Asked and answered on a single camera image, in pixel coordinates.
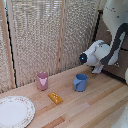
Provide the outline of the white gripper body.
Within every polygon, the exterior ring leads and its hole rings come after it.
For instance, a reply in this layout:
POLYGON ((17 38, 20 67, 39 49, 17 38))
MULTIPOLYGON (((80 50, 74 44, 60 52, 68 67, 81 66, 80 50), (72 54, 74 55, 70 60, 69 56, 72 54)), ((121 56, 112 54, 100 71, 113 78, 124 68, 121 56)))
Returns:
POLYGON ((103 67, 104 67, 104 65, 95 66, 94 69, 92 70, 92 73, 93 74, 99 74, 99 73, 101 73, 103 67))

